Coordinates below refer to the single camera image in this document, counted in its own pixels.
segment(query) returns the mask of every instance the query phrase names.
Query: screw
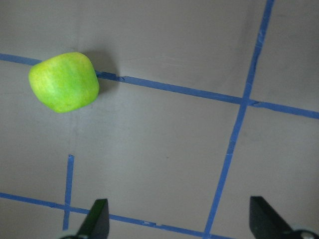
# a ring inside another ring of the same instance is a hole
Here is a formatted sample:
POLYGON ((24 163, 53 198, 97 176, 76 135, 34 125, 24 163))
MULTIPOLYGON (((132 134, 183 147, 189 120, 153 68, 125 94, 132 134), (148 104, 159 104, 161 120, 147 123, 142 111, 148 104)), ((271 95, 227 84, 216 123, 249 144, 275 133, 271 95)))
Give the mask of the screw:
POLYGON ((314 235, 312 235, 311 233, 308 233, 308 232, 302 232, 301 237, 303 239, 315 239, 314 235))

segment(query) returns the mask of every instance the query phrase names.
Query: blue grid line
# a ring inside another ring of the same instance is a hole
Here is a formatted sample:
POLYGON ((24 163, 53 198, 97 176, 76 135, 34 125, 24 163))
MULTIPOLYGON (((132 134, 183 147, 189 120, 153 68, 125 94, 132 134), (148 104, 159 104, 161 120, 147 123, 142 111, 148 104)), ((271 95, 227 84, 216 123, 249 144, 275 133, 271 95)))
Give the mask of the blue grid line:
MULTIPOLYGON (((40 60, 36 60, 32 58, 2 54, 2 53, 0 53, 0 60, 25 64, 30 66, 33 66, 41 62, 40 60)), ((150 80, 145 80, 145 79, 140 79, 135 77, 129 77, 129 76, 117 77, 115 74, 108 73, 108 72, 96 71, 96 74, 98 78, 102 78, 106 80, 118 81, 118 82, 128 83, 128 84, 137 85, 137 86, 160 89, 164 91, 171 91, 175 93, 202 97, 202 98, 212 99, 212 100, 218 100, 218 101, 228 102, 228 103, 233 103, 238 105, 242 103, 241 97, 219 94, 219 93, 210 92, 210 91, 202 91, 199 89, 160 83, 160 82, 155 82, 155 81, 150 81, 150 80)), ((269 109, 269 110, 273 110, 277 112, 319 119, 319 112, 305 110, 305 109, 296 108, 296 107, 284 106, 284 105, 279 105, 279 104, 274 104, 269 102, 259 102, 259 101, 250 99, 248 106, 255 107, 255 108, 265 108, 265 109, 269 109)))
POLYGON ((65 183, 65 197, 64 197, 64 218, 63 218, 63 230, 69 229, 69 218, 70 218, 70 207, 71 207, 71 194, 72 194, 72 179, 73 179, 73 166, 74 156, 69 155, 67 172, 66 172, 66 183, 65 183))
POLYGON ((235 150, 238 135, 239 135, 241 126, 243 124, 246 109, 247 109, 248 104, 249 104, 249 97, 250 97, 253 83, 254 83, 254 79, 255 79, 256 66, 257 66, 258 59, 259 59, 260 53, 262 51, 263 45, 264 45, 265 36, 266 36, 268 23, 270 20, 270 15, 271 15, 271 10, 272 10, 273 5, 274 5, 274 0, 267 0, 264 14, 263 14, 263 19, 262 19, 262 22, 261 22, 261 25, 259 28, 259 32, 258 32, 258 37, 256 40, 254 53, 253 53, 250 67, 249 67, 249 71, 248 71, 248 76, 247 76, 247 80, 246 80, 246 84, 245 84, 245 90, 243 93, 242 103, 240 104, 237 119, 236 119, 236 122, 235 122, 235 125, 233 128, 232 134, 230 136, 229 145, 227 148, 227 153, 225 156, 223 168, 222 168, 222 171, 221 171, 221 174, 219 177, 217 189, 215 191, 215 196, 214 196, 214 199, 213 199, 213 202, 211 205, 211 209, 210 209, 210 212, 208 215, 208 219, 206 222, 203 239, 209 238, 209 234, 211 232, 211 229, 212 229, 212 226, 214 223, 214 219, 215 219, 215 216, 217 213, 217 209, 219 206, 219 202, 220 202, 220 199, 222 196, 222 192, 223 192, 223 189, 224 189, 224 186, 226 183, 226 179, 227 179, 228 171, 230 168, 231 160, 233 158, 233 153, 235 150))
MULTIPOLYGON (((60 210, 66 210, 66 208, 67 208, 67 206, 64 204, 53 203, 53 202, 48 202, 48 201, 44 201, 44 200, 38 200, 38 199, 22 197, 22 196, 1 193, 1 192, 0 192, 0 198, 5 198, 5 199, 13 200, 13 201, 24 202, 24 203, 36 204, 39 206, 45 206, 45 207, 50 207, 50 208, 55 208, 55 209, 60 209, 60 210)), ((88 210, 88 209, 76 208, 76 207, 68 207, 68 210, 69 210, 69 212, 81 213, 81 214, 88 214, 90 212, 90 210, 88 210)), ((169 232, 186 234, 186 235, 195 236, 195 237, 202 237, 203 236, 203 232, 198 232, 198 231, 193 231, 193 230, 178 228, 178 227, 172 227, 172 226, 167 226, 167 225, 157 225, 156 223, 153 223, 153 222, 148 222, 148 221, 143 221, 143 220, 138 220, 138 219, 133 219, 133 218, 127 218, 127 217, 122 217, 122 216, 117 216, 117 215, 112 215, 112 214, 110 214, 110 219, 114 220, 114 221, 131 223, 131 224, 136 224, 136 225, 140 225, 140 226, 146 226, 146 227, 156 228, 156 229, 160 229, 160 230, 165 230, 165 231, 169 231, 169 232)), ((233 239, 233 238, 223 237, 223 236, 219 236, 219 235, 210 235, 210 238, 211 239, 233 239)))

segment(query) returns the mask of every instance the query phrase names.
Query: gray floor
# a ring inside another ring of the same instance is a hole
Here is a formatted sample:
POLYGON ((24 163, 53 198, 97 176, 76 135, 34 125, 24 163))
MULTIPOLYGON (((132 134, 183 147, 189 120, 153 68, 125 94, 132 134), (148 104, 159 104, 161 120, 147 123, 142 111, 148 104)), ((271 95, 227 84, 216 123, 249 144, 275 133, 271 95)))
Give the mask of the gray floor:
MULTIPOLYGON (((0 53, 45 60, 79 51, 96 70, 242 97, 265 0, 3 2, 0 53)), ((211 233, 252 239, 249 197, 295 228, 319 232, 319 1, 278 0, 211 233)), ((56 238, 67 158, 71 206, 203 232, 239 104, 100 79, 97 100, 57 114, 28 84, 29 65, 0 61, 0 238, 56 238)), ((71 230, 85 215, 71 213, 71 230)), ((111 220, 110 239, 194 239, 111 220)))

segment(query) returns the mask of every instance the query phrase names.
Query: green object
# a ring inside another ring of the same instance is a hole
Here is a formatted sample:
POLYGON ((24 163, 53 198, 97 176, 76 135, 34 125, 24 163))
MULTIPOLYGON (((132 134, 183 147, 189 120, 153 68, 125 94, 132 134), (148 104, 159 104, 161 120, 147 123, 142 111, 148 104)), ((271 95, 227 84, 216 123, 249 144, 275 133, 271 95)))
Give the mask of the green object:
POLYGON ((79 52, 57 55, 34 65, 29 82, 37 98, 57 113, 86 106, 99 93, 93 65, 79 52))

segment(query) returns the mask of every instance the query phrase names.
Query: green apple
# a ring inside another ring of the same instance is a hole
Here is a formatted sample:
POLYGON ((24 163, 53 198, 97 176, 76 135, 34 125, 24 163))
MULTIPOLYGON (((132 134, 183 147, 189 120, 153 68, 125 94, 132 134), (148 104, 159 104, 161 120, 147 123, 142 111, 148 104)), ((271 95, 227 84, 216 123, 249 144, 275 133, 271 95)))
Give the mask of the green apple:
POLYGON ((29 82, 37 98, 58 113, 86 106, 99 93, 93 65, 79 52, 64 53, 34 65, 29 82))

